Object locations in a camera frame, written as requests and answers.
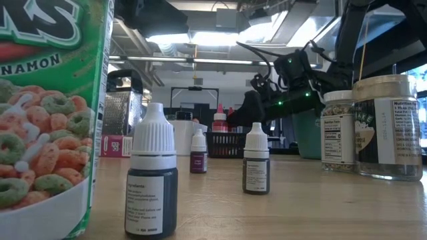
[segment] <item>pink box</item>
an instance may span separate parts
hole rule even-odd
[[[132,137],[102,135],[101,157],[130,157]]]

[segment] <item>green cereal box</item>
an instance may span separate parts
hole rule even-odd
[[[0,0],[0,239],[85,231],[114,0]]]

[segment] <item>black basket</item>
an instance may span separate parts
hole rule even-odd
[[[242,159],[245,133],[206,133],[207,152],[211,158]]]

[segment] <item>wooden table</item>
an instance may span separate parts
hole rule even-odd
[[[168,239],[427,239],[427,177],[384,181],[272,156],[270,194],[255,196],[242,192],[241,159],[210,159],[203,175],[189,173],[188,157],[177,161],[178,224]],[[128,169],[128,159],[101,160],[91,220],[80,239],[126,239]]]

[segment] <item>red cap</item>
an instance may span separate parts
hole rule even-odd
[[[218,110],[216,113],[224,113],[224,111],[222,111],[222,103],[220,103],[220,105],[218,106]]]

